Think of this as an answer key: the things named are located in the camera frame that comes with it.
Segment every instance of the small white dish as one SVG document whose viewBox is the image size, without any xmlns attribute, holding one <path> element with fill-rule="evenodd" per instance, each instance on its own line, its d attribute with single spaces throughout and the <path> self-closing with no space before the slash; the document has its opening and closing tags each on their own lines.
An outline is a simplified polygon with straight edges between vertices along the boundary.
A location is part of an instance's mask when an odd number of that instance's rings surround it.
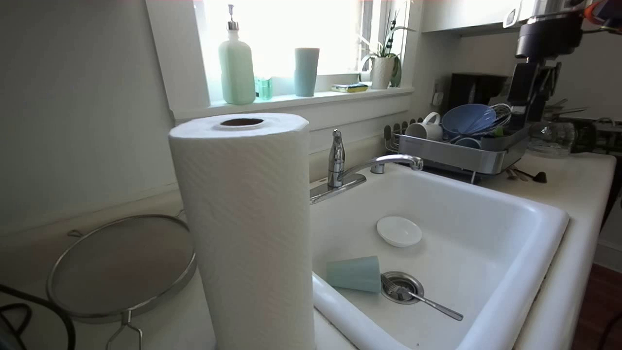
<svg viewBox="0 0 622 350">
<path fill-rule="evenodd" d="M 419 243 L 421 229 L 414 222 L 400 216 L 386 216 L 376 223 L 378 234 L 388 244 L 404 248 Z"/>
</svg>

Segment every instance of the white sink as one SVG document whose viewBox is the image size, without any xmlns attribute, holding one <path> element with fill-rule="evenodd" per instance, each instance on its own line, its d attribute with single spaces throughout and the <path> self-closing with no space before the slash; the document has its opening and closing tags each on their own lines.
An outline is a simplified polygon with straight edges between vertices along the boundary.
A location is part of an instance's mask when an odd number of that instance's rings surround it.
<svg viewBox="0 0 622 350">
<path fill-rule="evenodd" d="M 398 165 L 311 206 L 313 297 L 361 350 L 511 349 L 562 238 L 568 215 L 555 207 Z M 385 216 L 423 231 L 411 247 L 376 232 Z M 423 304 L 339 288 L 326 263 L 377 255 L 381 272 L 401 271 L 425 296 L 464 315 L 455 321 Z"/>
</svg>

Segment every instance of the countertop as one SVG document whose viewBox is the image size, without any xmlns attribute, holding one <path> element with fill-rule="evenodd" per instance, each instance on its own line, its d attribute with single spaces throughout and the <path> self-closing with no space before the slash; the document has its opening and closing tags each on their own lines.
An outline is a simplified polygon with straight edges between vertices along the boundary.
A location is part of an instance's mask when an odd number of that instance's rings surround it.
<svg viewBox="0 0 622 350">
<path fill-rule="evenodd" d="M 545 171 L 549 183 L 510 181 L 505 174 L 485 179 L 480 185 L 566 210 L 570 223 L 555 254 L 541 291 L 516 342 L 516 349 L 568 349 L 581 307 L 583 292 L 596 247 L 600 223 L 609 194 L 615 158 L 581 154 L 567 159 L 547 159 L 526 154 L 517 163 L 528 173 Z M 44 283 L 53 261 L 72 243 L 70 229 L 87 232 L 103 222 L 145 212 L 175 214 L 181 202 L 171 193 L 127 204 L 109 212 L 94 213 L 20 236 L 3 237 L 0 245 L 0 281 L 14 288 L 44 296 Z M 0 293 L 0 305 L 15 299 Z M 354 349 L 317 310 L 317 349 Z M 214 349 L 215 338 L 198 273 L 177 296 L 133 321 L 144 331 L 144 349 Z M 103 349 L 118 324 L 76 322 L 77 349 Z M 62 349 L 62 325 L 55 316 L 34 307 L 31 325 L 24 333 L 29 350 Z M 135 349 L 133 334 L 124 333 L 114 349 Z"/>
</svg>

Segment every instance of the paper towel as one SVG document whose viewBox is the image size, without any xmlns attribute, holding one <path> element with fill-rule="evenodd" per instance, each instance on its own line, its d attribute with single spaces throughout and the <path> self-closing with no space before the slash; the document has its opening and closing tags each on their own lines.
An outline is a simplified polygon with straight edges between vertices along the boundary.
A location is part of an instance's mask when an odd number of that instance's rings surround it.
<svg viewBox="0 0 622 350">
<path fill-rule="evenodd" d="M 218 350 L 312 350 L 307 120 L 257 113 L 170 131 Z"/>
</svg>

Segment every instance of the green soap bottle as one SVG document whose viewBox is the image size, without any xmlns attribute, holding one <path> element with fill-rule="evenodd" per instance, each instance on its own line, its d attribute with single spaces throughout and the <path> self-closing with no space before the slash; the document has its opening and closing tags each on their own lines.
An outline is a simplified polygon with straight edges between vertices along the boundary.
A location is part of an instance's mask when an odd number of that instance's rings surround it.
<svg viewBox="0 0 622 350">
<path fill-rule="evenodd" d="M 218 46 L 223 98 L 232 105 L 247 105 L 255 101 L 251 48 L 238 38 L 239 26 L 233 20 L 233 5 L 229 5 L 229 15 L 229 40 Z"/>
</svg>

